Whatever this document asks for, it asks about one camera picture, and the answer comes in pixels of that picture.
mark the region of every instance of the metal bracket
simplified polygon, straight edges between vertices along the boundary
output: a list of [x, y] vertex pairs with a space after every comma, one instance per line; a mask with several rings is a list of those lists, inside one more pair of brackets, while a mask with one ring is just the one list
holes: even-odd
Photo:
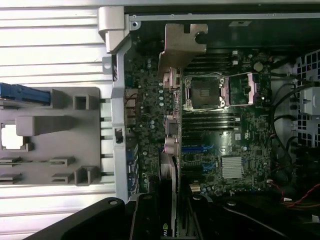
[[190, 33], [185, 33], [183, 24], [165, 25], [164, 51], [159, 55], [158, 77], [164, 78], [170, 68], [185, 68], [196, 55], [205, 54], [206, 44], [198, 44], [196, 36], [208, 33], [207, 24], [191, 24]]
[[123, 6], [103, 6], [98, 10], [98, 32], [107, 53], [115, 54], [128, 36], [129, 15]]

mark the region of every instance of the blue pcie slot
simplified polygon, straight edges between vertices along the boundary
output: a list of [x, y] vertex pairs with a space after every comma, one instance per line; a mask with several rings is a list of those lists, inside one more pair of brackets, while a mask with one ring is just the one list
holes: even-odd
[[196, 153], [205, 153], [207, 152], [209, 149], [212, 149], [214, 146], [205, 146], [205, 145], [202, 145], [202, 146], [183, 146], [182, 147], [182, 152], [184, 154], [188, 154], [188, 153], [193, 153], [193, 154], [196, 154]]
[[3, 82], [0, 82], [0, 98], [48, 106], [51, 104], [51, 94], [49, 91], [41, 91], [19, 84], [11, 85]]

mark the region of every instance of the heatsink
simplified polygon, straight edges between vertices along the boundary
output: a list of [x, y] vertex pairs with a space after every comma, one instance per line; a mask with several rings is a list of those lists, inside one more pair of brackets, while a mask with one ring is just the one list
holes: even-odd
[[239, 179], [244, 176], [242, 157], [240, 156], [223, 156], [222, 177], [224, 179]]

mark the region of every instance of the motherboard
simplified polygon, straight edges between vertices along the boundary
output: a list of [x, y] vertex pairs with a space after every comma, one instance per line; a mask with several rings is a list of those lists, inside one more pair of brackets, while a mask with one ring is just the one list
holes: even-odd
[[[236, 51], [236, 56], [228, 69], [217, 69], [220, 73], [192, 72], [184, 77], [181, 173], [188, 177], [192, 191], [204, 195], [257, 192], [267, 187], [271, 150], [268, 57], [258, 49]], [[215, 85], [212, 96], [209, 84]]]
[[[147, 192], [149, 176], [159, 174], [159, 154], [168, 140], [166, 117], [180, 113], [179, 168], [193, 191], [221, 196], [265, 190], [271, 147], [268, 54], [248, 49], [202, 56], [212, 68], [202, 68], [196, 57], [181, 75], [182, 111], [174, 113], [175, 94], [157, 76], [159, 56], [139, 49], [135, 41], [125, 58], [126, 142], [137, 147], [137, 157], [127, 162], [129, 193]], [[228, 85], [225, 105], [216, 97], [223, 84]], [[216, 93], [213, 98], [203, 86], [217, 88], [210, 91]], [[194, 103], [191, 110], [186, 107], [188, 98]], [[127, 155], [134, 148], [127, 148]]]

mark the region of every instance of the ribbed metal panel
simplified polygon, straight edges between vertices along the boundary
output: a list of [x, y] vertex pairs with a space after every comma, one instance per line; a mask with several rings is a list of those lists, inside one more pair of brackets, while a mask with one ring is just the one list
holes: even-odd
[[238, 179], [244, 175], [242, 157], [223, 156], [222, 157], [222, 177], [224, 179]]
[[[0, 3], [0, 82], [34, 87], [95, 86], [103, 99], [111, 97], [112, 76], [102, 71], [102, 57], [108, 55], [97, 31], [98, 6], [62, 7], [66, 1], [58, 1], [61, 5], [55, 8], [37, 5], [36, 9], [24, 8], [27, 1], [11, 3]], [[105, 119], [101, 123], [105, 139], [101, 145], [102, 170], [112, 174], [110, 111], [110, 101], [106, 100], [101, 106]], [[23, 239], [115, 196], [114, 176], [104, 176], [101, 184], [85, 187], [0, 185], [0, 240]]]

